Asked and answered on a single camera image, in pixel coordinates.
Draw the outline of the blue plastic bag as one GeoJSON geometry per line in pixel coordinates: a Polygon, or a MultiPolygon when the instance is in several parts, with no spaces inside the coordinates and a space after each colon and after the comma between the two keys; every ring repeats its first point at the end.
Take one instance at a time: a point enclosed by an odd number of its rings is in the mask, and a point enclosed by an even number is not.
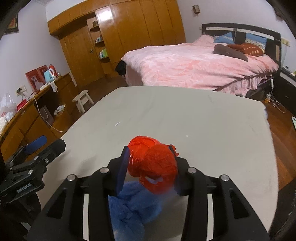
{"type": "Polygon", "coordinates": [[[138,181],[126,182],[118,196],[108,197],[114,239],[144,240],[144,225],[156,220],[175,196],[173,188],[154,194],[138,181]]]}

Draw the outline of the wooden sideboard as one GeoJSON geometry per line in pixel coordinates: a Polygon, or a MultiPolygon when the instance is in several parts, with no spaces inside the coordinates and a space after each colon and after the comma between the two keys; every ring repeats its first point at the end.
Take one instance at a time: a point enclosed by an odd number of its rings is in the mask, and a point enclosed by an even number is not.
{"type": "Polygon", "coordinates": [[[53,92],[47,86],[18,111],[1,133],[1,154],[6,161],[17,149],[31,143],[40,136],[47,137],[43,150],[74,124],[78,112],[72,99],[79,88],[67,73],[55,81],[58,87],[53,92]]]}

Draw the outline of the small white wooden stool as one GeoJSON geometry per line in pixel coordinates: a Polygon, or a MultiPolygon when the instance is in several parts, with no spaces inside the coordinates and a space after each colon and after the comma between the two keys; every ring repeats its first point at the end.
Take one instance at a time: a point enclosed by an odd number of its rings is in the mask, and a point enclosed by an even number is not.
{"type": "Polygon", "coordinates": [[[76,107],[79,113],[85,113],[84,104],[86,104],[87,102],[94,104],[94,101],[88,94],[88,90],[83,90],[82,92],[80,92],[76,97],[74,97],[74,99],[72,99],[72,102],[76,103],[76,107]]]}

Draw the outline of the blue electric kettle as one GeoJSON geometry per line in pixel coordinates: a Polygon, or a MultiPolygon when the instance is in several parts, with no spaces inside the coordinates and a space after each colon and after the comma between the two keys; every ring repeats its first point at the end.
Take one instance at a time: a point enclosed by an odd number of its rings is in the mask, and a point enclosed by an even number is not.
{"type": "Polygon", "coordinates": [[[44,78],[46,83],[53,82],[55,80],[54,71],[52,69],[48,69],[44,72],[44,78]]]}

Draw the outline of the white bathroom scale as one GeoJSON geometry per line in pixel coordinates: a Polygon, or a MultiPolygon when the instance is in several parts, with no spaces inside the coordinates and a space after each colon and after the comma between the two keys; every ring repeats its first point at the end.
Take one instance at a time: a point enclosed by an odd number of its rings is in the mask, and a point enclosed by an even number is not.
{"type": "Polygon", "coordinates": [[[292,119],[293,126],[296,129],[296,118],[294,116],[292,116],[291,119],[292,119]]]}

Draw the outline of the black garment on bed corner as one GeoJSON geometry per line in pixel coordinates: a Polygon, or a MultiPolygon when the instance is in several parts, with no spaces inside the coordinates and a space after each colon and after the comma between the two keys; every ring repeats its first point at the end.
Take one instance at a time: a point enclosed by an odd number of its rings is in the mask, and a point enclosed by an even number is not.
{"type": "Polygon", "coordinates": [[[120,60],[115,68],[115,72],[120,76],[126,75],[126,63],[123,60],[120,60]]]}

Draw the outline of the wooden wardrobe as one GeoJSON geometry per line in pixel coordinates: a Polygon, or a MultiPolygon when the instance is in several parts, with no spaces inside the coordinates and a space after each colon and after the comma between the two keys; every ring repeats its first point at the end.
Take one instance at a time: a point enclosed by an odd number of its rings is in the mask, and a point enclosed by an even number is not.
{"type": "Polygon", "coordinates": [[[82,88],[115,76],[126,52],[186,41],[177,1],[83,1],[48,21],[82,88]]]}

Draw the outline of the black nightstand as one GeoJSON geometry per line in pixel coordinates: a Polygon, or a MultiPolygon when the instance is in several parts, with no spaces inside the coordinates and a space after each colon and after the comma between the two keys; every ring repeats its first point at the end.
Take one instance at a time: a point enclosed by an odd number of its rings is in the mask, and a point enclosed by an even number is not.
{"type": "Polygon", "coordinates": [[[291,113],[295,114],[296,93],[295,93],[295,77],[284,69],[280,70],[280,74],[274,81],[274,97],[291,113]]]}

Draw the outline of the pink covered bed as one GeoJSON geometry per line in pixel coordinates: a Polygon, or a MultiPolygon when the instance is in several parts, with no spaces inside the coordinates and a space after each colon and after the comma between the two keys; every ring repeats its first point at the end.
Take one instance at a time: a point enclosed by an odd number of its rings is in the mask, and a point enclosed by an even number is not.
{"type": "Polygon", "coordinates": [[[214,52],[214,38],[203,35],[193,43],[147,46],[122,57],[129,86],[169,86],[222,91],[246,96],[262,80],[278,71],[278,64],[266,54],[246,60],[214,52]]]}

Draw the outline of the brown flat cushion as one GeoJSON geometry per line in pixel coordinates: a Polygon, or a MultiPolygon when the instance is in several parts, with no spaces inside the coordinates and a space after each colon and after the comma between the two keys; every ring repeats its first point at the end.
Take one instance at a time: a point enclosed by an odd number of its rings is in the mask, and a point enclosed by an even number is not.
{"type": "Polygon", "coordinates": [[[218,55],[228,56],[231,58],[241,59],[245,62],[248,62],[248,58],[245,54],[221,44],[215,45],[213,53],[218,55]]]}

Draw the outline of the rust dotted pillow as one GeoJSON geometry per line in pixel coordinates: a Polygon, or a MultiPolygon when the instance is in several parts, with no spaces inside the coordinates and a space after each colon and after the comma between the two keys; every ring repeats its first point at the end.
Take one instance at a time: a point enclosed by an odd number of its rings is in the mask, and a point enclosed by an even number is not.
{"type": "Polygon", "coordinates": [[[227,47],[250,56],[263,56],[264,50],[259,46],[251,43],[228,44],[227,47]]]}

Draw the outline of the black bed headboard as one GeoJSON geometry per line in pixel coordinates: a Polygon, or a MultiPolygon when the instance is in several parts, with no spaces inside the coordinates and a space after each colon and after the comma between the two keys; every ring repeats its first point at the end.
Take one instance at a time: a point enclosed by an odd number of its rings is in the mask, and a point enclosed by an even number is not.
{"type": "Polygon", "coordinates": [[[208,23],[202,24],[202,34],[210,36],[222,36],[228,32],[232,33],[235,44],[245,42],[246,34],[253,34],[266,38],[265,54],[273,59],[278,66],[281,66],[281,35],[269,29],[236,23],[208,23]]]}

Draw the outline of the right blue pillow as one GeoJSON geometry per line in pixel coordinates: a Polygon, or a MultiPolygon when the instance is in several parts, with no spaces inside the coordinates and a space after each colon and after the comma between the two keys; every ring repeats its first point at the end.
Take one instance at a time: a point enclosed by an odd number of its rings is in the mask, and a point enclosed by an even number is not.
{"type": "Polygon", "coordinates": [[[260,37],[251,33],[246,33],[245,42],[258,46],[262,50],[266,49],[267,38],[260,37]]]}

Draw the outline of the blue pillow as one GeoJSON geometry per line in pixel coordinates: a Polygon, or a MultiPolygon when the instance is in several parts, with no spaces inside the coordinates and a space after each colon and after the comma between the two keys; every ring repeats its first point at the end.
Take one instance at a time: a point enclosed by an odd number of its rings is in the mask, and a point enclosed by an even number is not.
{"type": "Polygon", "coordinates": [[[266,49],[267,38],[260,37],[251,33],[246,33],[245,42],[258,46],[262,50],[266,49]]]}
{"type": "Polygon", "coordinates": [[[214,36],[214,43],[235,44],[231,32],[228,32],[220,36],[214,36]]]}

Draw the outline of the left blue pillow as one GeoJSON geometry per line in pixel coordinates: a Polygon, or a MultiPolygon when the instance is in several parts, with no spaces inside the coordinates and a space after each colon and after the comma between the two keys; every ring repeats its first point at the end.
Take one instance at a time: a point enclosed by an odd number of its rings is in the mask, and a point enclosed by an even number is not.
{"type": "Polygon", "coordinates": [[[228,32],[220,36],[214,36],[214,43],[235,44],[231,32],[228,32]]]}

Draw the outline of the red photo frame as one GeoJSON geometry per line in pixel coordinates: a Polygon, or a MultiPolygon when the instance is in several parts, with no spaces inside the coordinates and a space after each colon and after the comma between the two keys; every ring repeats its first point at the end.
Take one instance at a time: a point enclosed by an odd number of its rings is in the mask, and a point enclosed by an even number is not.
{"type": "Polygon", "coordinates": [[[33,91],[39,92],[40,88],[46,84],[44,73],[47,70],[48,70],[47,65],[43,65],[43,66],[38,67],[37,69],[33,69],[25,74],[33,91]]]}

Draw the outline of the left wall lamp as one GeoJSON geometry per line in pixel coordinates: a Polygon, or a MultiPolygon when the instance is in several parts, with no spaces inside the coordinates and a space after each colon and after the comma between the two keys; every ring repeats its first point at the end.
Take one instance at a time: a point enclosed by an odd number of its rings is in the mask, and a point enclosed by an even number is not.
{"type": "Polygon", "coordinates": [[[193,5],[192,8],[193,8],[193,11],[194,11],[195,14],[198,15],[199,13],[201,13],[200,8],[199,8],[198,5],[193,5]]]}

